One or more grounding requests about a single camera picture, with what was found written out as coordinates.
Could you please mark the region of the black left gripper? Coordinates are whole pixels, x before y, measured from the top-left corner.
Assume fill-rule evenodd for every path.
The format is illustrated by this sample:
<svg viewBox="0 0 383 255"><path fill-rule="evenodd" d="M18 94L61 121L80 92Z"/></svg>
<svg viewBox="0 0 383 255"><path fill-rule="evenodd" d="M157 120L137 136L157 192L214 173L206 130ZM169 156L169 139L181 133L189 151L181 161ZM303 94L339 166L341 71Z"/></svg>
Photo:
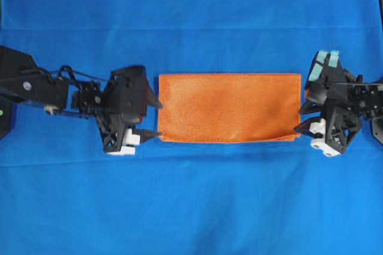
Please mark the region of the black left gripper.
<svg viewBox="0 0 383 255"><path fill-rule="evenodd" d="M96 113L96 123L104 153L112 156L135 155L136 146L162 133L135 129L147 113L147 107L163 108L146 78L146 68L128 66L111 71L110 80Z"/></svg>

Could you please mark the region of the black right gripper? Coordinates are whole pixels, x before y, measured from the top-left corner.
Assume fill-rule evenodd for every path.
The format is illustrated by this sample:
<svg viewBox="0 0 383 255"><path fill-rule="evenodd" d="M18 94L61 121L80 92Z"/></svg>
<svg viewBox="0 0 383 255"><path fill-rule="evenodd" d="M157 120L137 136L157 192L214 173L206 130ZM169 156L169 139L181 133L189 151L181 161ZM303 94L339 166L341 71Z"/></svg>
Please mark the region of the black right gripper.
<svg viewBox="0 0 383 255"><path fill-rule="evenodd" d="M343 154L362 127L362 83L361 74L355 76L342 67L338 51L317 51L299 114L319 115L298 124L295 133L311 137L311 147L327 157Z"/></svg>

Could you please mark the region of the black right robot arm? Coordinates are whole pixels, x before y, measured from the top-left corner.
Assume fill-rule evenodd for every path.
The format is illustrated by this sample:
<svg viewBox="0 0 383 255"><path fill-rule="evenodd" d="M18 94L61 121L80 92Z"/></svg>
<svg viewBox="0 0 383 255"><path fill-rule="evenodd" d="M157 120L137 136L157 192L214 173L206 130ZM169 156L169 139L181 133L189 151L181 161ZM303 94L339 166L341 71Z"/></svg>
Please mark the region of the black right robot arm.
<svg viewBox="0 0 383 255"><path fill-rule="evenodd" d="M373 137L382 141L382 81L365 83L341 65L338 51L319 50L305 83L300 115L314 114L294 127L311 137L311 147L327 157L343 154L363 121L369 121Z"/></svg>

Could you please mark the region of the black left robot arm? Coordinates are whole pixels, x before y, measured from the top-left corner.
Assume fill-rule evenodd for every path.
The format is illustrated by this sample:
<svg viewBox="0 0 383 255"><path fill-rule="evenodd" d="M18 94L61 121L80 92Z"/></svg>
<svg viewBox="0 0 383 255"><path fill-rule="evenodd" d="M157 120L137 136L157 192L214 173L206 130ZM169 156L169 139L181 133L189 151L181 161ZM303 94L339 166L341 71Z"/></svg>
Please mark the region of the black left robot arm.
<svg viewBox="0 0 383 255"><path fill-rule="evenodd" d="M68 65L50 72L38 67L31 55L1 46L1 137L11 131L15 105L40 108L53 116L95 118L103 151L110 155L134 155L136 146L160 136L137 127L149 106L163 107L144 66L111 71L105 87L100 78L84 81L77 74Z"/></svg>

